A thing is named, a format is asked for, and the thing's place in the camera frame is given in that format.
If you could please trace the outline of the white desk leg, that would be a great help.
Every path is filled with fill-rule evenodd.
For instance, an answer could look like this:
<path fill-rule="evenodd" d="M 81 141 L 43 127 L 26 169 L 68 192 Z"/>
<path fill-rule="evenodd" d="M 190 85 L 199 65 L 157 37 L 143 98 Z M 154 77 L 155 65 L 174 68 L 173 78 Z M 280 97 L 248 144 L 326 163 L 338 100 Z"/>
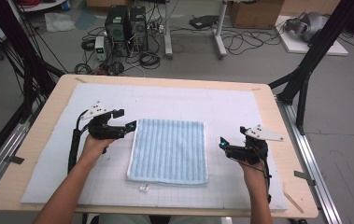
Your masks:
<path fill-rule="evenodd" d="M 165 0 L 164 3 L 164 52 L 165 57 L 168 60 L 173 59 L 173 49 L 172 49 L 172 41 L 171 41 L 171 34 L 170 34 L 170 20 L 171 11 L 170 11 L 170 0 Z"/>
<path fill-rule="evenodd" d="M 218 19 L 218 25 L 217 28 L 214 30 L 214 38 L 219 50 L 219 57 L 223 59 L 227 55 L 226 48 L 224 46 L 222 37 L 221 37 L 221 31 L 222 31 L 222 26 L 226 14 L 226 9 L 227 9 L 227 1 L 226 0 L 221 0 L 221 5 L 220 5 L 220 10 L 219 10 L 219 19 Z"/>

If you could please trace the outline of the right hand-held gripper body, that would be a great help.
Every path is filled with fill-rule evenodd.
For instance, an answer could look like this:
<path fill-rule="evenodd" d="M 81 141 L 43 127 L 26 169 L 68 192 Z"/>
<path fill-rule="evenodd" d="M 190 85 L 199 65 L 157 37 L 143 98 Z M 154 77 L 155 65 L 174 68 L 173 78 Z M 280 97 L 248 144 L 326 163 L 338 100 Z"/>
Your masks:
<path fill-rule="evenodd" d="M 281 135 L 261 125 L 247 129 L 245 144 L 242 147 L 231 145 L 230 151 L 227 152 L 229 159 L 246 161 L 249 164 L 265 161 L 268 156 L 267 140 L 279 142 L 284 140 Z"/>

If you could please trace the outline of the black metal frame stand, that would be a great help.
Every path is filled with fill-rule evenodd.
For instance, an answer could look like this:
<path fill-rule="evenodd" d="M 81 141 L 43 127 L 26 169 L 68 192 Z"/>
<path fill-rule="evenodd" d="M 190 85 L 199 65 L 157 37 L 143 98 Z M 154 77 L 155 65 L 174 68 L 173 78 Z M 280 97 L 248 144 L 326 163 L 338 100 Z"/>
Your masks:
<path fill-rule="evenodd" d="M 283 91 L 276 96 L 277 100 L 284 105 L 292 105 L 294 97 L 299 95 L 295 126 L 301 135 L 304 135 L 304 113 L 309 79 L 353 17 L 354 0 L 340 0 L 299 65 L 291 73 L 268 84 L 271 89 L 285 84 Z"/>
<path fill-rule="evenodd" d="M 0 40 L 4 52 L 16 76 L 21 77 L 23 101 L 0 132 L 0 146 L 19 122 L 26 121 L 33 114 L 32 106 L 40 96 L 48 98 L 55 88 L 53 76 L 61 77 L 65 71 L 46 62 L 39 49 L 35 49 L 21 23 L 16 18 L 8 0 L 0 0 L 0 29 L 13 48 Z"/>

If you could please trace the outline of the clear plastic bag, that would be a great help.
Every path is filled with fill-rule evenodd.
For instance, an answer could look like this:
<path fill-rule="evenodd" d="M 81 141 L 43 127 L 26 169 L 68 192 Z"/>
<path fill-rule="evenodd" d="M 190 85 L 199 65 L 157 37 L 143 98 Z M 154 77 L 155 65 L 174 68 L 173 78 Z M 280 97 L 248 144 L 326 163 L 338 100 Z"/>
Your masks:
<path fill-rule="evenodd" d="M 45 22 L 47 31 L 54 32 L 66 32 L 75 29 L 75 24 L 71 20 L 69 15 L 60 13 L 46 13 Z"/>

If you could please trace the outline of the flat black device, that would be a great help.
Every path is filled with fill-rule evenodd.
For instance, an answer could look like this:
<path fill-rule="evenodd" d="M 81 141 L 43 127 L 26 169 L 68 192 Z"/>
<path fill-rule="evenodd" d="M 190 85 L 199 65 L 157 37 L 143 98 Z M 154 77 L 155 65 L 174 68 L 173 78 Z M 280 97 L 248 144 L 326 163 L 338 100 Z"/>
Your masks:
<path fill-rule="evenodd" d="M 218 17 L 214 15 L 204 15 L 190 20 L 190 25 L 195 29 L 210 27 L 218 22 Z"/>

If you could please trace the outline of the grey headset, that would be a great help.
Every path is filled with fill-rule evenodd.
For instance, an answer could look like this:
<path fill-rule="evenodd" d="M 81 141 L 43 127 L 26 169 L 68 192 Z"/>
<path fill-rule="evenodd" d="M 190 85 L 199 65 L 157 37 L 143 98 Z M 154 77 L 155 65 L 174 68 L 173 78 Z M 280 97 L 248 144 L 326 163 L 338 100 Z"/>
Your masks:
<path fill-rule="evenodd" d="M 325 26 L 327 21 L 328 18 L 326 16 L 316 11 L 303 12 L 296 18 L 288 19 L 285 24 L 285 30 L 288 32 L 293 31 L 303 41 L 310 42 L 317 32 Z"/>

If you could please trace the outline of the white power supply unit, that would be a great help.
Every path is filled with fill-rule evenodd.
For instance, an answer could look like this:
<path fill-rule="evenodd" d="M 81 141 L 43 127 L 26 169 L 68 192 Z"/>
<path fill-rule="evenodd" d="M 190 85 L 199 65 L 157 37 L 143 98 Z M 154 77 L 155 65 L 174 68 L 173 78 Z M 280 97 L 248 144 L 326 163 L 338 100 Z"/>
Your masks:
<path fill-rule="evenodd" d="M 95 38 L 94 50 L 97 60 L 103 62 L 106 59 L 105 38 L 103 36 L 97 36 Z"/>

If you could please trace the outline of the slim black computer tower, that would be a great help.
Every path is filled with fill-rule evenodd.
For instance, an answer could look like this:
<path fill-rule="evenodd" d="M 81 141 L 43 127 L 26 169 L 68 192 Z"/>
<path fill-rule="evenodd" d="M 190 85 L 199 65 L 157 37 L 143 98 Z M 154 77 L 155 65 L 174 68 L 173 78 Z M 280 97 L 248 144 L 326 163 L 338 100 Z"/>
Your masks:
<path fill-rule="evenodd" d="M 146 21 L 146 8 L 135 6 L 130 10 L 130 23 L 132 28 L 132 44 L 134 49 L 147 51 L 148 34 Z"/>

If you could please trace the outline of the blue striped towel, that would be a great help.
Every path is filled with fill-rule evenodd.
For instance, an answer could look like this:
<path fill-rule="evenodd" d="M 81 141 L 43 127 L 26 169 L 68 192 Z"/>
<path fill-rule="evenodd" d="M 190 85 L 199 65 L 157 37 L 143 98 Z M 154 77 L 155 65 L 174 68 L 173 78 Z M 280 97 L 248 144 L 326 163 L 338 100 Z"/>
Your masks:
<path fill-rule="evenodd" d="M 182 187 L 206 185 L 208 170 L 203 122 L 140 119 L 127 178 Z"/>

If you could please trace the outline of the brown cardboard box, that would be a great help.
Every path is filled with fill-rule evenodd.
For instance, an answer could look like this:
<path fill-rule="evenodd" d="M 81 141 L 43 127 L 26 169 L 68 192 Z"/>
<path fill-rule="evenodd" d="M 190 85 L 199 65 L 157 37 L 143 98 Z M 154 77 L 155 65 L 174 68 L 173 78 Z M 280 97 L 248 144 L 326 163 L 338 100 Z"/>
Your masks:
<path fill-rule="evenodd" d="M 285 0 L 233 2 L 230 18 L 234 28 L 273 29 Z"/>

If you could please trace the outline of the white floor board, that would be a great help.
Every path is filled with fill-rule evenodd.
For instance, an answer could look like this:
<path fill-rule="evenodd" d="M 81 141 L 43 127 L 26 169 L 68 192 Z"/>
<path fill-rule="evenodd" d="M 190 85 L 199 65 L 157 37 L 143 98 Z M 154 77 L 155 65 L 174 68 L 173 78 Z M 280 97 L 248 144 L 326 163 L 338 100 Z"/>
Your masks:
<path fill-rule="evenodd" d="M 284 25 L 290 16 L 279 16 L 276 20 L 276 31 L 278 32 L 281 42 L 288 53 L 306 54 L 309 50 L 308 44 L 294 32 L 286 31 Z M 335 41 L 326 53 L 327 56 L 347 56 L 347 50 Z"/>

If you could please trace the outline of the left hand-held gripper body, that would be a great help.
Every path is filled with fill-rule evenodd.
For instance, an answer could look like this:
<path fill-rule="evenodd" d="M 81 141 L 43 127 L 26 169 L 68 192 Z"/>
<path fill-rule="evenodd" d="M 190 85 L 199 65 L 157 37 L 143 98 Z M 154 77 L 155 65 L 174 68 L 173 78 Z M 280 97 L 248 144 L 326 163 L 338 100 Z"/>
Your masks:
<path fill-rule="evenodd" d="M 109 116 L 110 111 L 112 110 L 107 109 L 100 101 L 97 101 L 80 115 L 80 119 L 90 119 L 87 128 L 90 135 L 95 139 L 120 139 L 124 137 L 116 130 L 118 126 L 108 124 L 108 121 L 112 119 Z"/>

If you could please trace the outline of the white foam mat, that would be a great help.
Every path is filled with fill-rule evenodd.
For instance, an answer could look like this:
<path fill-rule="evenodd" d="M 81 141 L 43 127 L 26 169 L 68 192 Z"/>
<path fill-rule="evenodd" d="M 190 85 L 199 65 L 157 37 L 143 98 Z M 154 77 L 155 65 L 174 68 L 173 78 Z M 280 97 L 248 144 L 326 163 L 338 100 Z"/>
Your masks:
<path fill-rule="evenodd" d="M 87 124 L 80 114 L 100 101 L 124 115 L 111 125 L 140 119 L 201 121 L 205 125 L 208 183 L 198 187 L 135 182 L 127 178 L 135 132 L 111 144 L 92 170 L 79 199 L 82 205 L 149 208 L 234 209 L 250 208 L 248 190 L 239 165 L 219 147 L 221 137 L 241 146 L 246 128 L 262 124 L 253 91 L 145 87 L 129 85 L 77 85 L 50 140 L 42 150 L 23 203 L 45 203 L 67 174 L 72 130 Z"/>

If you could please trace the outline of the large black computer tower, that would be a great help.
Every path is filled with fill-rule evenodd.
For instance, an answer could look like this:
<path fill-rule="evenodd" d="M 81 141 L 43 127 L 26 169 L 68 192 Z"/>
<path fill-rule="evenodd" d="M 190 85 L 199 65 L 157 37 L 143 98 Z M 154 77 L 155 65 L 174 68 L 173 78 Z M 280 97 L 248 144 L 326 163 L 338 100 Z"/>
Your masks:
<path fill-rule="evenodd" d="M 128 7 L 112 5 L 106 16 L 105 28 L 111 52 L 115 56 L 126 57 L 127 40 L 130 36 Z"/>

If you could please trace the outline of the person's right hand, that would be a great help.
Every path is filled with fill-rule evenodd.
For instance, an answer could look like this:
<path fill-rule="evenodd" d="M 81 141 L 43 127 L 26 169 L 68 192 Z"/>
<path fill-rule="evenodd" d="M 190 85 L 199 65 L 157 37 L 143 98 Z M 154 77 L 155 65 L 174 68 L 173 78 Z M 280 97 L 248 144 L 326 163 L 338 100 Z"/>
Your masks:
<path fill-rule="evenodd" d="M 262 164 L 260 162 L 249 164 L 244 161 L 239 162 L 244 172 L 244 179 L 249 189 L 265 188 L 266 182 Z"/>

